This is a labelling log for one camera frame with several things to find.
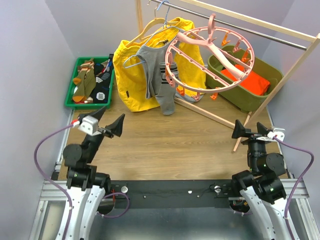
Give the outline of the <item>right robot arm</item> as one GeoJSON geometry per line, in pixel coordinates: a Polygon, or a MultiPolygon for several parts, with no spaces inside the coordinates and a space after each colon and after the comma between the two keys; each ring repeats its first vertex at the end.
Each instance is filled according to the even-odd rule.
{"type": "Polygon", "coordinates": [[[233,139],[245,138],[248,146],[249,170],[232,176],[230,191],[248,203],[255,222],[265,240],[297,240],[298,233],[289,213],[292,199],[287,195],[280,176],[286,173],[284,157],[280,153],[267,153],[266,144],[283,141],[283,128],[269,129],[258,122],[257,132],[235,121],[233,139]]]}

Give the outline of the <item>pink round clip hanger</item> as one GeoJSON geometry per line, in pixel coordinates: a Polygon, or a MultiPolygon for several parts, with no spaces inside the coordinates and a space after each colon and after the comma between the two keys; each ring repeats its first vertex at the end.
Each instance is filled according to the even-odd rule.
{"type": "Polygon", "coordinates": [[[250,75],[255,63],[255,53],[252,45],[248,42],[248,40],[241,34],[231,29],[215,26],[215,18],[216,15],[213,13],[209,17],[208,26],[193,28],[185,32],[178,32],[175,39],[172,40],[172,42],[168,45],[167,51],[165,52],[165,80],[173,88],[175,88],[176,86],[182,87],[182,90],[180,90],[181,94],[184,94],[185,90],[190,90],[197,93],[197,95],[193,97],[195,100],[198,100],[201,94],[220,93],[238,86],[250,75]],[[213,37],[215,31],[224,32],[225,34],[230,34],[237,38],[236,45],[233,48],[235,52],[238,52],[240,50],[240,43],[245,44],[247,49],[244,54],[246,56],[244,60],[240,60],[229,54],[227,51],[224,51],[221,48],[217,47],[214,44],[215,38],[213,37]],[[186,53],[184,53],[182,50],[180,50],[176,46],[176,44],[180,43],[186,43],[206,48],[235,77],[236,81],[228,83],[218,75],[209,71],[203,65],[199,64],[196,60],[194,60],[186,53]],[[186,60],[188,60],[189,63],[193,64],[202,72],[206,73],[214,81],[220,83],[221,86],[214,89],[204,89],[189,86],[186,83],[179,80],[171,71],[171,65],[174,60],[173,53],[177,53],[178,55],[184,57],[186,60]]]}

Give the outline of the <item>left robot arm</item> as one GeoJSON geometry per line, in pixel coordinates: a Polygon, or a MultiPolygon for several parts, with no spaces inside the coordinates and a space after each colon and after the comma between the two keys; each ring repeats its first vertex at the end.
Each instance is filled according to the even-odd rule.
{"type": "Polygon", "coordinates": [[[82,113],[71,123],[73,128],[85,133],[85,137],[80,144],[67,145],[62,153],[67,167],[66,187],[63,188],[67,199],[56,235],[58,240],[87,240],[102,199],[115,195],[110,176],[97,172],[97,167],[91,164],[103,139],[120,137],[123,132],[124,114],[105,127],[99,126],[105,111],[102,107],[82,113]]]}

